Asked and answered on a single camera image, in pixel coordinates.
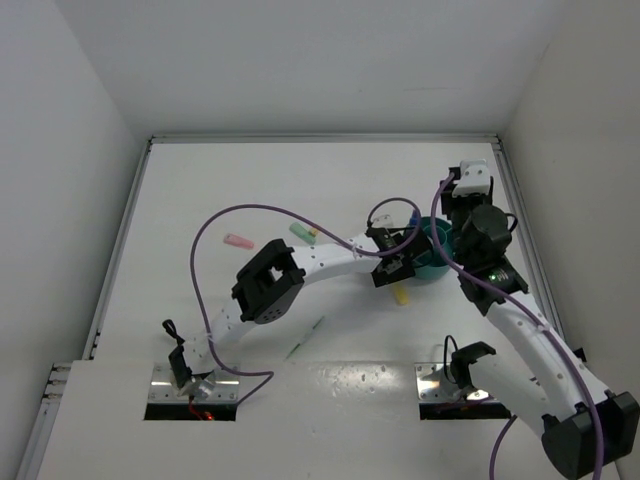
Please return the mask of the yellow highlighter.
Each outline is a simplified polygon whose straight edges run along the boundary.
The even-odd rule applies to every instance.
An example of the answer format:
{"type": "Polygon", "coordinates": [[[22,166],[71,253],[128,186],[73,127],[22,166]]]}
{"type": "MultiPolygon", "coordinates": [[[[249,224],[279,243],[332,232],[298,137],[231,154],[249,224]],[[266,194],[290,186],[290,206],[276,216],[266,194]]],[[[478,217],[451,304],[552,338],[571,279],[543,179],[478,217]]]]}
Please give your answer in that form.
{"type": "Polygon", "coordinates": [[[405,306],[409,304],[408,292],[402,285],[393,285],[391,290],[398,305],[405,306]]]}

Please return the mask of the blue correction tape pen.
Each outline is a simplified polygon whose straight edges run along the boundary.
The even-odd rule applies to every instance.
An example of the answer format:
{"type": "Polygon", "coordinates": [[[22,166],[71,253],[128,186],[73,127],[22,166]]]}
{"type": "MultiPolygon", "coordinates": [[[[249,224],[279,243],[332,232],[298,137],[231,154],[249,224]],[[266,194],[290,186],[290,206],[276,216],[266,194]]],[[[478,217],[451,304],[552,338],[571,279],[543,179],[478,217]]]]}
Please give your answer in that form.
{"type": "Polygon", "coordinates": [[[414,227],[420,222],[420,219],[421,219],[421,216],[416,211],[414,211],[409,218],[408,225],[410,227],[414,227]]]}

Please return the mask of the green highlighter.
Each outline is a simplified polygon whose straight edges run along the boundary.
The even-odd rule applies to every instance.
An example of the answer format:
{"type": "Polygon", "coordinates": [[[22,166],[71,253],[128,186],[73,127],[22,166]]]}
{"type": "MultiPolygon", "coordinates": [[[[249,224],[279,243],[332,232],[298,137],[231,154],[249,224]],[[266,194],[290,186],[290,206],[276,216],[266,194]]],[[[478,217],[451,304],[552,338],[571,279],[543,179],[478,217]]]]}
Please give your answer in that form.
{"type": "Polygon", "coordinates": [[[305,228],[298,222],[291,223],[289,226],[289,231],[307,245],[316,244],[316,237],[311,234],[309,229],[305,228]]]}

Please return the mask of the pink highlighter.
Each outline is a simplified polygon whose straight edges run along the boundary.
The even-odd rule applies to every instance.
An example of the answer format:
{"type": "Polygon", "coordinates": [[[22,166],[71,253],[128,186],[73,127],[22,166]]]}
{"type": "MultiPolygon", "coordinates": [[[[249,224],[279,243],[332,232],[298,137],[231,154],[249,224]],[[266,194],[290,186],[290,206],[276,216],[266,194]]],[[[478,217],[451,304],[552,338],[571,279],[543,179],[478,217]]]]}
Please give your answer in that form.
{"type": "Polygon", "coordinates": [[[228,233],[223,237],[223,243],[235,248],[252,250],[255,246],[254,242],[244,237],[228,233]]]}

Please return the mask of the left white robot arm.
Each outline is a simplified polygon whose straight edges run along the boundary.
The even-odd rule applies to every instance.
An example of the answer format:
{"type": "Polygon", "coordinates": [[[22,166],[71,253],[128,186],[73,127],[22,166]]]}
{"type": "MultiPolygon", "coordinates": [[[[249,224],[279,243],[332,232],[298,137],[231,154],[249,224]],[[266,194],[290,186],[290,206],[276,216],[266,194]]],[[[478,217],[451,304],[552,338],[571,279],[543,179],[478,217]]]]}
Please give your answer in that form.
{"type": "Polygon", "coordinates": [[[189,269],[205,333],[201,339],[181,337],[173,321],[162,323],[177,346],[169,354],[174,387],[181,396],[202,396],[208,377],[223,367],[217,354],[238,342],[259,325],[288,313],[306,286],[351,274],[368,274],[375,287],[416,275],[420,261],[433,255],[432,241],[421,229],[370,227],[340,244],[289,246],[282,239],[269,241],[236,274],[230,298],[215,318],[210,318],[196,274],[196,250],[190,252],[189,269]]]}

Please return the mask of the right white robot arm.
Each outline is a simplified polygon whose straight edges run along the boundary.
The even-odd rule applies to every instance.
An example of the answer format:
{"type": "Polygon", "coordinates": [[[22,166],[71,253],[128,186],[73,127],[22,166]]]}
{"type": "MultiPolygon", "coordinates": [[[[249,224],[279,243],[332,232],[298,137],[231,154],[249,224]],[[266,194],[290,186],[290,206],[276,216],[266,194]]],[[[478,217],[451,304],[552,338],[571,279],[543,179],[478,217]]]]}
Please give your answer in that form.
{"type": "Polygon", "coordinates": [[[452,167],[432,201],[452,225],[452,247],[441,254],[461,290],[511,343],[530,372],[520,375],[497,350],[478,341],[451,356],[452,383],[484,390],[541,440],[566,479],[598,479],[604,466],[628,455],[639,404],[614,393],[567,346],[541,313],[528,285],[506,257],[509,214],[492,203],[493,178],[482,162],[452,167]]]}

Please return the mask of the teal round divided container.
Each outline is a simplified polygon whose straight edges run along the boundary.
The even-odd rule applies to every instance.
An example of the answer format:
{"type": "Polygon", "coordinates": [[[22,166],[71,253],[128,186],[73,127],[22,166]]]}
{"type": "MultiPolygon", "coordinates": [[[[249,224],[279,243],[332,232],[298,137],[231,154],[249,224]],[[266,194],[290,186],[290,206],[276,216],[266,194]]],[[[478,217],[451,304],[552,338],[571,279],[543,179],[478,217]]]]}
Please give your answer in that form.
{"type": "Polygon", "coordinates": [[[444,256],[452,258],[452,225],[441,218],[422,217],[422,231],[432,243],[432,250],[413,262],[415,277],[424,282],[440,280],[450,270],[444,256]]]}

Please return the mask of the green pen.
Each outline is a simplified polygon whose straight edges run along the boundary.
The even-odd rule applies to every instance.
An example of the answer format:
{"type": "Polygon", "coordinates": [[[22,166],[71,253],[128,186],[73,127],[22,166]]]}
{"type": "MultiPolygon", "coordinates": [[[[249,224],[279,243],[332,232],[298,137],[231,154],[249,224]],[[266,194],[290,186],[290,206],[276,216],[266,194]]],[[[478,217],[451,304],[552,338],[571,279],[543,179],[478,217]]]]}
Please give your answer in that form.
{"type": "Polygon", "coordinates": [[[325,320],[325,317],[322,316],[312,325],[312,327],[298,340],[295,346],[287,353],[287,355],[284,358],[285,361],[289,360],[306,342],[309,341],[309,339],[314,335],[317,329],[322,325],[324,320],[325,320]]]}

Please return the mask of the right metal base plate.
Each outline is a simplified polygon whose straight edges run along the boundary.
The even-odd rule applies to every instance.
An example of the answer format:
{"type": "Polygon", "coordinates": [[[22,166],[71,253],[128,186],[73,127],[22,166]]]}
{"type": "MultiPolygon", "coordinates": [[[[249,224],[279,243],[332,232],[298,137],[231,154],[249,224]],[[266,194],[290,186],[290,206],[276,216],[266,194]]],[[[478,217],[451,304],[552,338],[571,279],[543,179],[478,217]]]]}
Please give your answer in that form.
{"type": "Polygon", "coordinates": [[[494,401],[484,390],[461,390],[444,374],[442,363],[414,365],[418,400],[421,404],[451,404],[494,401]]]}

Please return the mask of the metal base plate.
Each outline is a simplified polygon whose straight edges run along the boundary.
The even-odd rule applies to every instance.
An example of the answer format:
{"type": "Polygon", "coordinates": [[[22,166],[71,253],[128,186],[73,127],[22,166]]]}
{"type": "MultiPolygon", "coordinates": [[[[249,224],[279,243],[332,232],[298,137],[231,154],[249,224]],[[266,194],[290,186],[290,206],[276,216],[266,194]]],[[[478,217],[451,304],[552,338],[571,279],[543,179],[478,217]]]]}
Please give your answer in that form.
{"type": "Polygon", "coordinates": [[[186,404],[190,397],[197,404],[233,404],[239,398],[240,379],[214,369],[207,375],[195,375],[179,387],[169,364],[154,366],[148,390],[150,404],[186,404]]]}
{"type": "Polygon", "coordinates": [[[484,390],[461,390],[444,374],[442,363],[414,365],[418,400],[421,404],[451,404],[494,401],[484,390]]]}

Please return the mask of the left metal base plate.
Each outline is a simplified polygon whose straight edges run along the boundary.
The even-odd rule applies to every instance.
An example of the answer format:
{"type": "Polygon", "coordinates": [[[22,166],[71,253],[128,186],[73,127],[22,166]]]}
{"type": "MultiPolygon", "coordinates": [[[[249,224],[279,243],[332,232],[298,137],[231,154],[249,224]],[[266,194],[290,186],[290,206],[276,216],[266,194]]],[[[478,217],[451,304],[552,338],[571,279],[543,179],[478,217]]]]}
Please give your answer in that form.
{"type": "Polygon", "coordinates": [[[240,379],[214,369],[207,375],[195,375],[179,387],[169,364],[154,366],[148,390],[150,404],[186,404],[190,397],[197,404],[233,404],[239,398],[240,379]]]}

